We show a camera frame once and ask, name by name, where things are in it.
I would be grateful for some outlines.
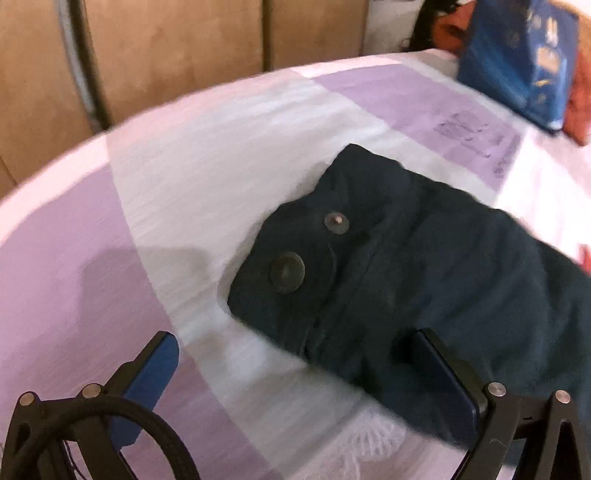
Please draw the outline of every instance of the black cable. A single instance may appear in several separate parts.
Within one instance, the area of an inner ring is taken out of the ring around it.
[[[158,443],[176,480],[200,480],[191,454],[168,423],[137,403],[108,395],[73,400],[71,408],[50,417],[15,455],[6,480],[20,480],[45,449],[47,442],[69,425],[94,416],[123,417],[133,421]]]
[[[68,456],[68,460],[70,461],[72,468],[78,475],[82,477],[82,480],[86,480],[86,477],[84,476],[84,474],[76,464],[76,461],[74,460],[74,456],[72,455],[72,451],[70,450],[70,444],[68,442],[64,442],[64,447],[66,448],[66,455]]]

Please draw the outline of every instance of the thin wire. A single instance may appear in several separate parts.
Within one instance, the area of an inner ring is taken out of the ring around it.
[[[74,461],[74,456],[72,455],[72,451],[70,450],[70,445],[68,444],[68,442],[64,442],[64,445],[66,447],[66,453],[68,455],[68,460],[72,464],[72,468],[74,469],[75,473],[80,475],[82,477],[82,480],[86,480],[86,477],[80,471],[80,468],[78,467],[78,465],[76,465],[76,462]]]

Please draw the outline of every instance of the metal rivet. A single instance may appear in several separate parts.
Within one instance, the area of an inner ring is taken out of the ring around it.
[[[554,396],[556,397],[556,400],[558,400],[560,403],[570,402],[570,395],[568,392],[564,390],[557,390]]]
[[[23,406],[26,407],[35,401],[35,395],[31,392],[23,393],[21,398],[18,399],[18,402]]]
[[[329,213],[324,217],[324,226],[337,235],[343,235],[349,230],[349,221],[342,213]]]
[[[82,389],[84,398],[95,398],[100,393],[101,386],[98,383],[90,383]]]
[[[502,383],[499,382],[491,382],[488,384],[488,391],[491,395],[495,397],[504,397],[507,393],[507,389]]]
[[[291,293],[300,288],[306,276],[306,266],[295,252],[281,254],[271,264],[269,279],[278,293]]]

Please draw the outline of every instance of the small button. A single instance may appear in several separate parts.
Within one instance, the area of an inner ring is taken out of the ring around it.
[[[347,230],[349,230],[349,221],[342,213],[329,213],[324,217],[324,225],[328,230],[337,235],[343,235],[343,233],[346,233]]]
[[[269,278],[278,293],[292,293],[300,288],[306,274],[306,266],[295,252],[281,254],[271,264]]]

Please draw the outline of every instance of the wooden panel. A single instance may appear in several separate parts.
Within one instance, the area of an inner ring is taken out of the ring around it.
[[[10,192],[15,186],[16,183],[10,176],[6,165],[4,165],[2,159],[0,158],[0,199]]]
[[[114,122],[262,70],[260,0],[86,0]]]
[[[0,1],[0,156],[17,181],[91,136],[54,0]]]
[[[368,0],[268,0],[270,68],[360,55]]]

